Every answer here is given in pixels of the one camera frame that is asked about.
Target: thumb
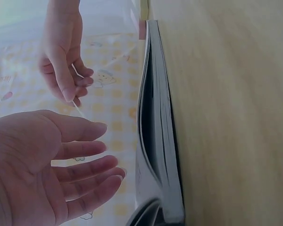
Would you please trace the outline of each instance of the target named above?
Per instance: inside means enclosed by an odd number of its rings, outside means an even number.
[[[55,71],[57,84],[67,102],[75,98],[75,82],[67,65],[65,51],[62,48],[51,50],[49,60]]]

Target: bedsheet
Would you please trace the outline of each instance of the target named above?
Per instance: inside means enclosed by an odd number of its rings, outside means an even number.
[[[108,147],[104,154],[116,156],[128,174],[112,200],[65,226],[123,226],[135,209],[137,40],[136,34],[83,37],[82,59],[95,71],[95,82],[81,98],[80,110],[87,119],[108,125],[99,139]],[[80,117],[74,107],[64,105],[48,91],[37,68],[38,44],[31,40],[0,48],[0,117],[40,109]],[[68,166],[102,156],[53,161],[52,165]]]

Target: light wood grain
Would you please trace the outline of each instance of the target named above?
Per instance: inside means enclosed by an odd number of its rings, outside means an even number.
[[[283,226],[283,0],[151,0],[189,226]]]

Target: finger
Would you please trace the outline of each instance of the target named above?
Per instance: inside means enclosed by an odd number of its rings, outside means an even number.
[[[101,141],[85,141],[63,143],[55,160],[66,160],[79,157],[88,157],[106,151],[106,145]]]
[[[76,71],[83,77],[90,77],[94,73],[92,69],[85,67],[82,58],[78,58],[77,60],[75,60],[74,66]]]
[[[67,102],[73,101],[75,97],[75,83],[67,65],[66,54],[63,49],[56,48],[49,55],[55,70],[58,86]]]
[[[88,94],[88,91],[85,87],[77,87],[77,88],[79,88],[76,94],[77,97],[84,97]]]
[[[61,183],[70,183],[94,177],[117,166],[117,158],[107,155],[100,159],[68,167],[53,167]]]
[[[96,208],[109,201],[119,189],[122,179],[123,178],[119,175],[110,176],[87,195],[74,201],[67,202],[67,220],[94,211]]]
[[[81,86],[81,87],[88,87],[93,84],[93,78],[91,77],[85,77],[84,79],[77,77],[74,78],[74,81],[77,86]]]
[[[60,115],[51,111],[39,111],[51,120],[61,133],[61,142],[93,141],[104,135],[107,125],[80,117]]]
[[[78,199],[88,194],[93,189],[97,188],[101,183],[103,183],[108,177],[113,175],[120,175],[122,178],[125,178],[126,171],[125,169],[115,167],[93,178],[81,180],[71,184],[61,184],[65,200],[69,201]]]

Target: pink object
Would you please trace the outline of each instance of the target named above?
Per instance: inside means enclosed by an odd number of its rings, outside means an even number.
[[[13,93],[12,93],[12,92],[8,92],[7,94],[5,94],[5,95],[2,97],[1,101],[10,99],[12,96],[13,96]]]

